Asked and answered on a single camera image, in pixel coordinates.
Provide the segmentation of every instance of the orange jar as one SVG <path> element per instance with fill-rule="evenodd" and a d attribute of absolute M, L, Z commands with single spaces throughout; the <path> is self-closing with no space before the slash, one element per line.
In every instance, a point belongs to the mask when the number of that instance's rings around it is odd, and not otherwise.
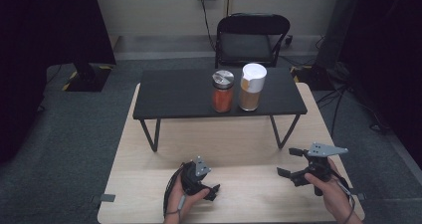
<path fill-rule="evenodd" d="M 228 112 L 232 108 L 234 76 L 228 71 L 218 71 L 212 79 L 212 107 L 216 112 Z"/>

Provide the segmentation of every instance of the light wooden table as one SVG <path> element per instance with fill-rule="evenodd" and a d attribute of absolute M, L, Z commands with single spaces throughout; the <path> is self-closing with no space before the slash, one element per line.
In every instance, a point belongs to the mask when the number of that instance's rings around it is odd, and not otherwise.
<path fill-rule="evenodd" d="M 138 86 L 105 189 L 115 200 L 102 203 L 99 221 L 162 223 L 169 178 L 181 162 L 198 155 L 212 168 L 203 184 L 221 188 L 213 202 L 196 204 L 184 223 L 333 221 L 311 185 L 295 187 L 277 173 L 277 167 L 299 171 L 308 166 L 304 157 L 289 155 L 290 147 L 309 149 L 314 141 L 333 145 L 309 87 L 297 85 L 308 113 L 301 116 L 283 149 L 277 147 L 270 118 L 250 116 L 164 119 L 157 152 L 132 118 Z M 286 133 L 293 118 L 275 116 L 279 133 Z M 154 131 L 154 120 L 147 120 L 147 125 Z M 349 182 L 338 155 L 331 159 Z M 355 211 L 363 219 L 361 205 L 354 199 Z"/>

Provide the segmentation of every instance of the hand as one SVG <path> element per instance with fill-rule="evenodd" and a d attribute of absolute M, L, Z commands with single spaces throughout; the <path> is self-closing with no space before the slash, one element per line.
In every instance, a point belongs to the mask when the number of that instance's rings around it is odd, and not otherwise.
<path fill-rule="evenodd" d="M 338 173 L 337 167 L 331 159 L 328 159 L 331 169 Z M 332 214 L 335 220 L 338 223 L 344 223 L 349 216 L 351 210 L 350 203 L 344 191 L 338 185 L 338 178 L 331 176 L 331 180 L 328 182 L 323 182 L 317 177 L 313 176 L 310 173 L 305 174 L 305 179 L 310 183 L 319 188 L 323 193 L 323 202 L 325 204 L 326 210 Z M 359 217 L 352 212 L 347 223 L 362 223 Z"/>
<path fill-rule="evenodd" d="M 178 224 L 181 223 L 183 218 L 189 213 L 190 208 L 192 208 L 193 204 L 197 201 L 203 199 L 210 190 L 208 188 L 204 188 L 195 195 L 189 196 L 186 195 L 186 199 L 184 201 L 183 207 L 180 210 L 180 215 L 177 213 L 177 207 L 179 206 L 179 202 L 184 195 L 182 182 L 180 173 L 177 175 L 176 182 L 174 183 L 173 189 L 170 192 L 170 196 L 168 197 L 168 204 L 167 204 L 167 213 L 174 213 L 174 214 L 166 214 L 164 218 L 165 224 Z"/>

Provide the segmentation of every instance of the cylindrical container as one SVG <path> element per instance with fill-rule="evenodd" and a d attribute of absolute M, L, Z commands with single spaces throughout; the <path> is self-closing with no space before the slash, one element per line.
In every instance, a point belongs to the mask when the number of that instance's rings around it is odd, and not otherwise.
<path fill-rule="evenodd" d="M 247 112 L 254 111 L 260 102 L 267 69 L 260 64 L 251 63 L 243 67 L 239 107 Z"/>
<path fill-rule="evenodd" d="M 234 76 L 228 71 L 218 71 L 212 75 L 212 107 L 216 112 L 228 112 L 232 107 Z"/>

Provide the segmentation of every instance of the black chair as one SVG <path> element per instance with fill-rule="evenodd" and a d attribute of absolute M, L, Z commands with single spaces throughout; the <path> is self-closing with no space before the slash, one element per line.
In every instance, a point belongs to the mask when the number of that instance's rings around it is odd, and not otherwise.
<path fill-rule="evenodd" d="M 236 13 L 223 18 L 217 26 L 215 68 L 248 63 L 275 67 L 289 29 L 289 20 L 277 14 Z"/>

